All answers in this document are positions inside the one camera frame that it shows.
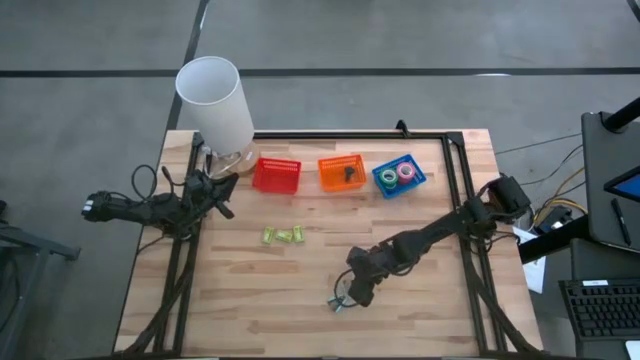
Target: tape roll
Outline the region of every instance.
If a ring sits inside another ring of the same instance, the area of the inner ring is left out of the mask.
[[[413,177],[416,176],[416,168],[413,167],[413,164],[404,162],[398,164],[396,173],[398,174],[398,182],[400,184],[408,184],[413,180]]]
[[[386,169],[380,173],[380,181],[387,189],[393,189],[398,183],[398,174],[393,169]]]

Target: orange basket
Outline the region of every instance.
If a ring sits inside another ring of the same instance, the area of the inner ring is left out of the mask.
[[[347,181],[346,168],[351,167],[354,173]],[[318,160],[320,183],[326,192],[357,189],[367,182],[364,165],[360,155],[340,156]]]

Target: wooden tabletop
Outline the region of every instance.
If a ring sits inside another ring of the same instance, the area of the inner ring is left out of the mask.
[[[476,189],[498,176],[487,130],[462,130]],[[174,179],[186,171],[192,131],[170,131],[161,156]],[[423,227],[452,210],[437,140],[259,140],[262,156],[302,162],[296,195],[260,193],[241,177],[228,207],[203,222],[183,356],[441,356],[476,355],[458,240],[435,244],[406,277],[376,287],[368,308],[333,313],[326,305],[352,246],[369,248],[402,230]],[[361,154],[369,178],[359,190],[325,193],[317,160]],[[426,183],[386,200],[370,171],[411,153]],[[460,188],[462,176],[456,160]],[[168,191],[164,179],[158,192]],[[306,242],[261,243],[266,226],[304,227]],[[157,238],[146,229],[141,245]],[[126,348],[160,305],[170,240],[137,259],[116,350]],[[518,249],[512,240],[490,253],[500,305],[523,335],[541,348]],[[491,334],[488,315],[485,328]],[[168,346],[173,323],[168,327]]]

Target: small green block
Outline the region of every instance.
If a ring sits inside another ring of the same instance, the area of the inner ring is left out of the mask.
[[[302,226],[296,225],[293,227],[293,241],[304,242],[304,237],[302,236]]]
[[[293,238],[293,234],[291,234],[291,232],[289,231],[283,231],[283,230],[276,231],[277,240],[290,243],[292,238]]]
[[[265,244],[271,244],[271,241],[273,241],[274,231],[275,229],[271,226],[267,226],[266,228],[264,228],[264,233],[262,234],[262,242]]]

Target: plastic basket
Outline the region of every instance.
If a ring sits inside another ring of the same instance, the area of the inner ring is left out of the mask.
[[[355,172],[346,181],[345,168],[352,167]],[[318,173],[322,189],[326,192],[357,189],[367,182],[362,156],[348,155],[318,160]]]
[[[260,158],[253,176],[253,187],[279,194],[295,194],[300,181],[299,161]]]
[[[393,189],[387,189],[386,187],[384,187],[384,185],[382,184],[382,181],[380,180],[380,173],[386,169],[394,169],[395,171],[396,166],[398,166],[400,163],[403,163],[403,162],[411,163],[413,167],[416,169],[416,174],[413,177],[413,179],[411,179],[411,181],[407,184],[397,183],[396,187],[394,187]],[[423,182],[427,181],[427,177],[424,175],[424,173],[422,172],[422,170],[420,169],[416,161],[413,159],[413,156],[411,156],[410,154],[399,157],[393,161],[389,161],[384,165],[378,166],[377,168],[373,169],[372,173],[373,173],[373,178],[375,179],[376,185],[378,185],[378,188],[380,188],[380,191],[382,191],[382,195],[384,196],[385,199],[391,199],[393,197],[396,197],[402,193],[405,193],[413,189],[414,187],[422,184]]]

